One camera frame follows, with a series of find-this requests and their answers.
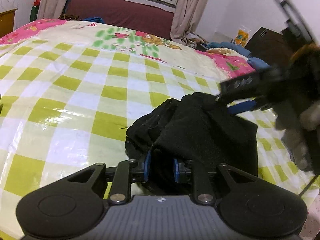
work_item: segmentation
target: black garment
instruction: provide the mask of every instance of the black garment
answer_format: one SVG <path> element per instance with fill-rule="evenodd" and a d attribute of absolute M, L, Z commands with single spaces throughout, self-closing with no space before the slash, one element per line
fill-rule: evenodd
<path fill-rule="evenodd" d="M 179 194 L 185 187 L 174 183 L 173 158 L 199 161 L 208 171 L 227 163 L 256 176 L 256 132 L 257 125 L 228 114 L 215 96 L 194 93 L 180 102 L 168 99 L 135 121 L 127 129 L 125 148 L 130 159 L 138 160 L 151 149 L 151 183 L 163 193 Z"/>

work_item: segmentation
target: wooden cabinet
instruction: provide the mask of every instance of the wooden cabinet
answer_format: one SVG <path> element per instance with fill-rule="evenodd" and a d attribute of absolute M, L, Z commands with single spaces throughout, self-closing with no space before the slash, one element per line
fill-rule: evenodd
<path fill-rule="evenodd" d="M 0 38 L 13 31 L 14 14 L 17 9 L 0 13 Z"/>

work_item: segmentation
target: bed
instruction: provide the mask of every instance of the bed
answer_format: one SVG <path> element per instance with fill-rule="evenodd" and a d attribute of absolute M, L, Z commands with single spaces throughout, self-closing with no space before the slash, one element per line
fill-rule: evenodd
<path fill-rule="evenodd" d="M 27 193 L 94 163 L 127 159 L 125 131 L 167 98 L 253 69 L 236 52 L 214 55 L 124 27 L 43 19 L 0 39 L 0 237 L 23 235 L 15 207 Z M 313 177 L 291 162 L 272 111 L 255 122 L 259 176 L 299 193 Z M 318 194 L 303 196 L 308 206 Z"/>

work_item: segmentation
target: cable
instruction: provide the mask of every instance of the cable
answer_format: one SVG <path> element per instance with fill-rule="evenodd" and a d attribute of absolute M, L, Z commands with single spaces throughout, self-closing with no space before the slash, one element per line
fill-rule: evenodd
<path fill-rule="evenodd" d="M 312 186 L 312 184 L 316 181 L 319 175 L 315 175 L 313 179 L 306 185 L 306 187 L 300 192 L 299 197 L 302 197 L 302 195 Z"/>

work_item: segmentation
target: pile of clothes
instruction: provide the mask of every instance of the pile of clothes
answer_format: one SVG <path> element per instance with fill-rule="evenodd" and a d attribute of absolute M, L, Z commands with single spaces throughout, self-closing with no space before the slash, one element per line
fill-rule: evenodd
<path fill-rule="evenodd" d="M 236 45 L 231 42 L 211 42 L 209 43 L 206 48 L 208 49 L 207 52 L 209 53 L 218 53 L 218 54 L 225 54 L 229 53 L 228 49 L 234 50 L 241 54 L 242 56 L 245 56 L 248 58 L 247 63 L 254 68 L 255 70 L 265 69 L 270 67 L 266 62 L 264 62 L 262 59 L 257 57 L 252 57 L 251 52 L 245 48 L 243 48 L 241 45 Z"/>

